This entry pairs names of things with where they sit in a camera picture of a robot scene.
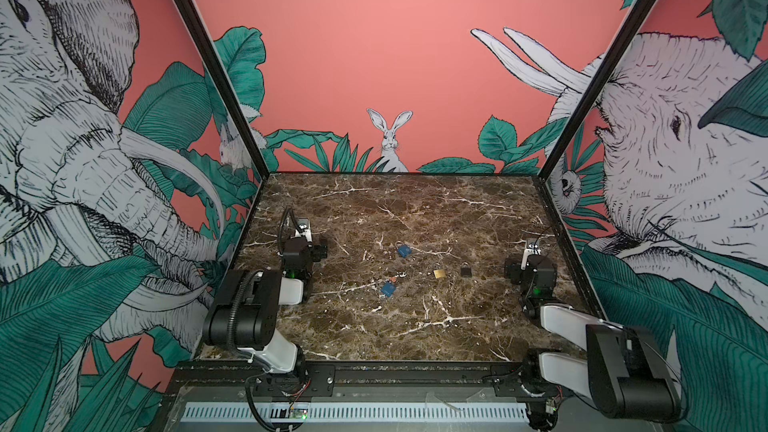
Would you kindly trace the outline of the blue padlock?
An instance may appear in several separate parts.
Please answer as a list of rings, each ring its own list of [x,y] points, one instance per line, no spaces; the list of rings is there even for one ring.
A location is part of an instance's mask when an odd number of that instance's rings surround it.
[[[396,290],[397,290],[397,283],[393,280],[388,280],[380,288],[380,293],[384,297],[389,298],[395,293]]]
[[[397,247],[397,253],[402,258],[406,258],[412,253],[412,249],[407,244],[401,244]]]

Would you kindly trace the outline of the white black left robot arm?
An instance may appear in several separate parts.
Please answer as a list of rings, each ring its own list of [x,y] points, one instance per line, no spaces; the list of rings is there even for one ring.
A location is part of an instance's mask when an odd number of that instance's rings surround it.
[[[203,324],[202,341],[247,358],[266,372],[307,379],[301,348],[277,330],[282,306],[308,299],[313,265],[328,255],[327,240],[304,236],[284,243],[277,270],[230,270]]]

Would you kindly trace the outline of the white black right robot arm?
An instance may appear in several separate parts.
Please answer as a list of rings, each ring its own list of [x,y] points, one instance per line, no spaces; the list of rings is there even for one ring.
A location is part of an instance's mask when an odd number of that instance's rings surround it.
[[[525,251],[508,258],[504,273],[519,288],[523,315],[585,353],[530,349],[513,372],[534,402],[531,425],[550,430],[560,399],[573,396],[610,419],[674,423],[685,416],[682,381],[658,350],[651,332],[609,322],[560,302],[557,268],[548,257]]]

